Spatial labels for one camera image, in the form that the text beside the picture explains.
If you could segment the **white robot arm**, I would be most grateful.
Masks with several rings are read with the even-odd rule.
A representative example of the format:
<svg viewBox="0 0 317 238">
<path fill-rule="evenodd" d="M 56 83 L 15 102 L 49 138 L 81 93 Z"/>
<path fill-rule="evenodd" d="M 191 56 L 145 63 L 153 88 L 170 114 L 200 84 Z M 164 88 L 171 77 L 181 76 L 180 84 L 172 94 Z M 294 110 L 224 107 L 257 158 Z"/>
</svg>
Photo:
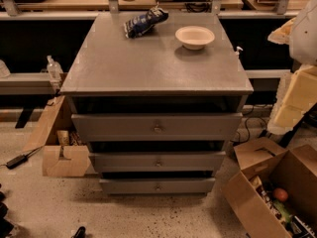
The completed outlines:
<svg viewBox="0 0 317 238">
<path fill-rule="evenodd" d="M 317 103 L 317 0 L 310 0 L 267 39 L 288 45 L 290 56 L 299 63 L 294 73 L 281 78 L 267 124 L 272 134 L 284 135 Z"/>
</svg>

